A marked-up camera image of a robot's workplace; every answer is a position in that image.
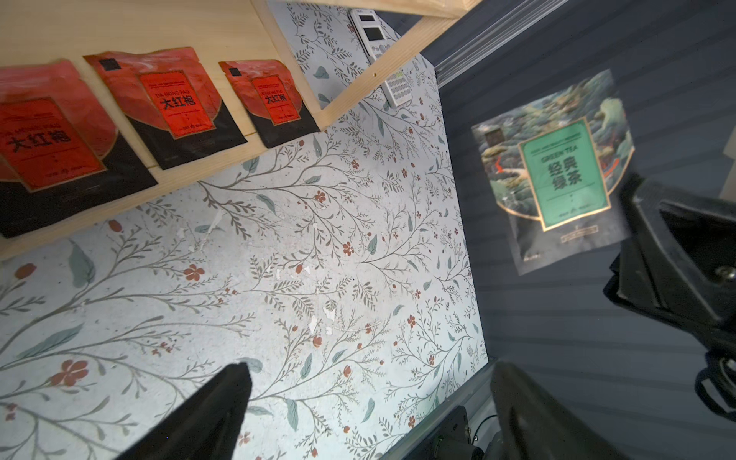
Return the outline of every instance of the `green label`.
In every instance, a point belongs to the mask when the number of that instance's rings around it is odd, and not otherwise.
[[[544,231],[611,207],[584,118],[519,144]]]

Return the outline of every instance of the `dark gray wall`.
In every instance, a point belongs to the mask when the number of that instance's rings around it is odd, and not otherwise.
[[[519,364],[636,459],[736,459],[736,424],[693,392],[703,347],[609,303],[618,246],[523,277],[470,127],[610,68],[636,169],[718,195],[736,125],[736,1],[575,0],[441,90],[489,355]]]
[[[422,56],[436,66],[460,46],[470,42],[488,26],[504,17],[505,14],[513,10],[521,1],[483,0],[442,34],[439,39],[430,43],[422,51]],[[388,13],[385,11],[379,11],[378,15],[399,35],[404,35],[421,18],[421,16]]]

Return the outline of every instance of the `floral patterned surface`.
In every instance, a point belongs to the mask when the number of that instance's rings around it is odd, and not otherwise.
[[[344,10],[272,5],[329,101]],[[327,132],[2,264],[0,459],[111,459],[224,365],[237,459],[379,457],[487,362],[434,70]]]

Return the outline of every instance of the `red package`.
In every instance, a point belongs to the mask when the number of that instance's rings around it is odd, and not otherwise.
[[[276,147],[319,131],[291,72],[280,61],[224,61],[220,67],[266,147]]]
[[[193,48],[85,59],[162,169],[246,143]]]
[[[3,236],[154,185],[71,62],[0,68]]]

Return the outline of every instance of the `wooden shelf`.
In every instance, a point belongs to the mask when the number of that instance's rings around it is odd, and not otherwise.
[[[155,187],[75,214],[57,224],[15,238],[0,238],[0,260],[69,236],[130,208],[171,193],[228,167],[257,157],[266,147],[219,67],[222,60],[280,60],[324,129],[376,89],[479,0],[324,0],[400,13],[426,14],[378,61],[355,79],[324,110],[294,59],[266,0],[4,0],[0,7],[0,66],[22,66],[69,59],[114,120],[122,135],[158,181]],[[172,169],[162,170],[84,61],[105,51],[146,53],[192,46],[248,143]]]

